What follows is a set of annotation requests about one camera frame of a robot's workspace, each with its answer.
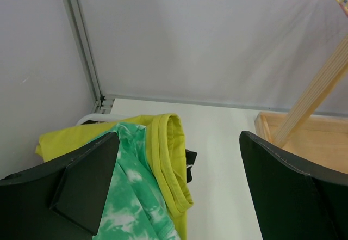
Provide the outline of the green white tie-dye trousers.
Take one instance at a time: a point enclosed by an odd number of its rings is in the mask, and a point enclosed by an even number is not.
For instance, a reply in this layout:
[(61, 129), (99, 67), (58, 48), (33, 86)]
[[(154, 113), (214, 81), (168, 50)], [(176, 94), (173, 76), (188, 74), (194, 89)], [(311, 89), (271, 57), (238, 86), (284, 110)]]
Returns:
[(119, 149), (94, 239), (179, 239), (146, 159), (146, 127), (121, 122), (111, 129)]

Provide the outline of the yellow-green trousers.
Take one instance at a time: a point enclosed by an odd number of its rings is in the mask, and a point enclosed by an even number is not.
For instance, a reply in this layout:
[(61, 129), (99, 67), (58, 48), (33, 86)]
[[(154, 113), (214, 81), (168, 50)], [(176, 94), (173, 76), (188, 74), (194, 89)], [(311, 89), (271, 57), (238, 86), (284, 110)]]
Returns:
[(187, 211), (192, 207), (193, 200), (187, 184), (185, 135), (178, 115), (139, 115), (116, 122), (69, 127), (41, 135), (35, 152), (44, 161), (51, 161), (111, 132), (110, 129), (121, 122), (146, 127), (147, 162), (179, 239), (187, 239)]

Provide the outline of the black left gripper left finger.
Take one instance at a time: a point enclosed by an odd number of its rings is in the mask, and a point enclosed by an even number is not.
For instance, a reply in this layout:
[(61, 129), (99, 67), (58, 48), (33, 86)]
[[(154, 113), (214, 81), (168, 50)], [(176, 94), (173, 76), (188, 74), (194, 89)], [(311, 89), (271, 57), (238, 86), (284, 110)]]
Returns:
[(92, 239), (98, 233), (119, 137), (109, 132), (1, 179), (1, 239)]

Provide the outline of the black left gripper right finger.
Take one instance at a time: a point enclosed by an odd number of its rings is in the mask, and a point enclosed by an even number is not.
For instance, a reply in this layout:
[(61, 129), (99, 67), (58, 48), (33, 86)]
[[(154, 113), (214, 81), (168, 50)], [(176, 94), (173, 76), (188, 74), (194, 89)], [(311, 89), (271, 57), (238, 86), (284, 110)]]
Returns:
[(347, 174), (242, 131), (239, 145), (263, 239), (347, 239)]

